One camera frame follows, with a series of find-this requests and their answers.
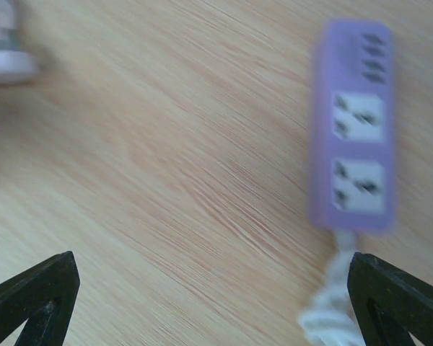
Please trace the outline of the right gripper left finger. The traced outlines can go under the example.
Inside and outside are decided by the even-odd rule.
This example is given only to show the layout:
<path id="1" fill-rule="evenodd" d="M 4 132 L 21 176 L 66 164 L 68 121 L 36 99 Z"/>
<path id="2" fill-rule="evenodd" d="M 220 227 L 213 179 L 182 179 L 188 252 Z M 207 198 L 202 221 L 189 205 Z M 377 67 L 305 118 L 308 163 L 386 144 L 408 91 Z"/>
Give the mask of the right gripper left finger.
<path id="1" fill-rule="evenodd" d="M 80 279 L 71 251 L 55 254 L 0 284 L 0 344 L 20 325 L 16 345 L 62 345 Z"/>

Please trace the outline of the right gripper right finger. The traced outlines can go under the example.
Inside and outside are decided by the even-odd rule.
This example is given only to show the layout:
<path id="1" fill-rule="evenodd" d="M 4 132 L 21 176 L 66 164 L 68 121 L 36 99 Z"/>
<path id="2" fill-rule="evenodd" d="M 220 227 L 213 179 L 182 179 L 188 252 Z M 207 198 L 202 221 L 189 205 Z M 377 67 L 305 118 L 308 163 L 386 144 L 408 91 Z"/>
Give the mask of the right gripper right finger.
<path id="1" fill-rule="evenodd" d="M 348 291 L 366 345 L 433 345 L 433 286 L 372 254 L 356 252 Z"/>

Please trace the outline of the purple power strip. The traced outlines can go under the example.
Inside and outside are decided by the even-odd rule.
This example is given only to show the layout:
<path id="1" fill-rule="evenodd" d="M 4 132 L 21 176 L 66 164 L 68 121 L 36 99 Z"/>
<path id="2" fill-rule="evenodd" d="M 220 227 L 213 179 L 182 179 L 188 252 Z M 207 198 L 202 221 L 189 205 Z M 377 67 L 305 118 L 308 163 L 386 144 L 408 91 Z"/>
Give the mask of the purple power strip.
<path id="1" fill-rule="evenodd" d="M 312 54 L 308 212 L 321 229 L 395 220 L 395 42 L 371 19 L 329 20 Z"/>

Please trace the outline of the round pink socket base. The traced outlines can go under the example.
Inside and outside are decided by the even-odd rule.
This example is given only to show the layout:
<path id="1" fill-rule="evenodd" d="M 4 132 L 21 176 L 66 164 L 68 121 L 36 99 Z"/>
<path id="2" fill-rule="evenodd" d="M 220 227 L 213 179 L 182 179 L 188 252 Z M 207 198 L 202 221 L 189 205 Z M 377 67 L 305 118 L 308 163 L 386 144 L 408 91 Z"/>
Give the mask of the round pink socket base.
<path id="1" fill-rule="evenodd" d="M 0 1 L 0 84 L 28 82 L 39 72 L 34 56 L 20 45 L 20 15 L 17 1 Z"/>

